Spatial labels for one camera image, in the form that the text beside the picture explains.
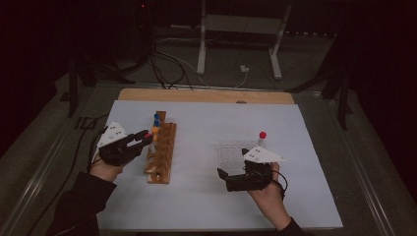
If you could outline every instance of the floor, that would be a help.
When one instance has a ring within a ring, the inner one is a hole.
[[[278,52],[283,79],[277,81],[271,73],[268,44],[262,39],[253,43],[256,46],[251,44],[251,48],[248,45],[232,49],[211,45],[203,76],[195,73],[197,40],[159,38],[158,41],[159,53],[154,54],[153,66],[160,70],[165,84],[181,78],[183,69],[188,75],[188,82],[184,77],[172,86],[173,89],[291,89],[316,75],[331,46],[331,39],[325,37],[286,35]],[[230,38],[220,36],[218,41],[229,43]],[[162,53],[181,59],[183,69],[167,61]],[[248,66],[249,72],[241,72],[241,65]],[[135,83],[122,85],[100,78],[94,88],[80,85],[80,105],[72,118],[67,117],[69,104],[60,101],[62,93],[68,91],[68,76],[57,81],[56,97],[0,159],[1,235],[27,235],[34,225],[31,235],[44,234],[54,203],[46,207],[61,186],[70,188],[77,172],[85,170],[89,141],[105,124],[102,118],[94,130],[84,132],[75,129],[79,117],[107,114],[123,88],[160,88],[150,63],[126,78]],[[417,207],[361,109],[355,91],[349,94],[352,113],[346,116],[348,130],[344,131],[335,118],[337,100],[320,98],[323,85],[315,85],[293,96],[305,118],[344,227],[311,232],[318,236],[415,234]],[[45,209],[45,215],[36,222]],[[100,232],[100,235],[133,236],[137,232]],[[274,232],[142,232],[138,235],[249,236],[274,235]]]

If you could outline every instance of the black sleeve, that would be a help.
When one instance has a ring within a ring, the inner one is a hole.
[[[276,235],[278,236],[308,236],[312,234],[306,234],[304,231],[298,226],[298,224],[291,218],[291,222],[281,231],[276,231]]]
[[[73,188],[59,199],[55,215],[46,235],[99,235],[95,215],[105,204],[116,185],[80,172]]]

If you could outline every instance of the white bracket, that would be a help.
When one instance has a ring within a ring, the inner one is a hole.
[[[284,161],[285,158],[282,155],[276,154],[266,148],[256,146],[246,153],[243,158],[255,163],[271,163]]]
[[[101,148],[103,146],[112,144],[116,141],[126,138],[127,136],[128,135],[126,134],[126,131],[122,128],[122,126],[116,121],[113,121],[107,127],[107,130],[104,132],[104,134],[101,136],[100,140],[98,141],[97,147]]]

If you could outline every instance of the wooden test tube holder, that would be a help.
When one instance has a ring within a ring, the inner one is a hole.
[[[156,111],[156,114],[160,124],[156,152],[152,153],[149,149],[144,172],[149,175],[150,184],[169,184],[177,124],[165,123],[166,111]]]

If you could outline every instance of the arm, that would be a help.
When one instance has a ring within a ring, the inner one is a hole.
[[[279,165],[272,163],[273,179],[278,179]],[[306,235],[285,209],[279,186],[271,182],[263,190],[248,191],[254,199],[261,213],[272,223],[278,235],[303,236]]]
[[[68,231],[66,235],[99,235],[95,215],[105,209],[116,188],[112,182],[122,170],[122,166],[107,165],[100,160],[89,174],[80,172],[72,189],[59,199],[46,235],[63,231]]]

